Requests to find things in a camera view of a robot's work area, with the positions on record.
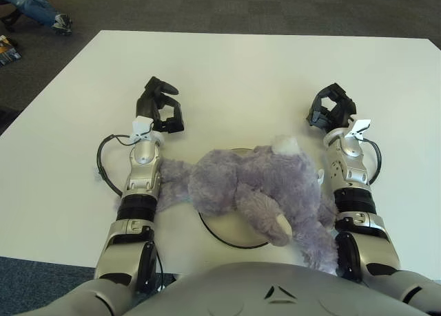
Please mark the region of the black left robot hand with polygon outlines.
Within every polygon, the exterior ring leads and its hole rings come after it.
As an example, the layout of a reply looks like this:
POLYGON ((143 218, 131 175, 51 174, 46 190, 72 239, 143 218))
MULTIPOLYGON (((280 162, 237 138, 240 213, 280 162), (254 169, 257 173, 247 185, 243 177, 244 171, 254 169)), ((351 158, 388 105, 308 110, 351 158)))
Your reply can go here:
POLYGON ((169 134, 183 131, 185 128, 181 104, 171 95, 178 95, 178 90, 173 85, 152 76, 136 102, 136 115, 151 118, 154 131, 169 134), (173 108, 173 116, 162 120, 159 110, 165 106, 173 108))

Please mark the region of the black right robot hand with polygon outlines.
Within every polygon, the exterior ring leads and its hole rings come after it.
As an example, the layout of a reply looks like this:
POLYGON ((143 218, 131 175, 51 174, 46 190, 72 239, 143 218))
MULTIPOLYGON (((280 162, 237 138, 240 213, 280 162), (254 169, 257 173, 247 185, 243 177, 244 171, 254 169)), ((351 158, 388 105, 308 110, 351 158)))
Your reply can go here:
POLYGON ((347 96, 346 91, 339 84, 333 83, 316 94, 306 120, 310 126, 329 133, 337 128, 347 128, 351 116, 355 114, 356 104, 347 96), (322 105, 322 99, 325 98, 334 102, 332 109, 322 105))

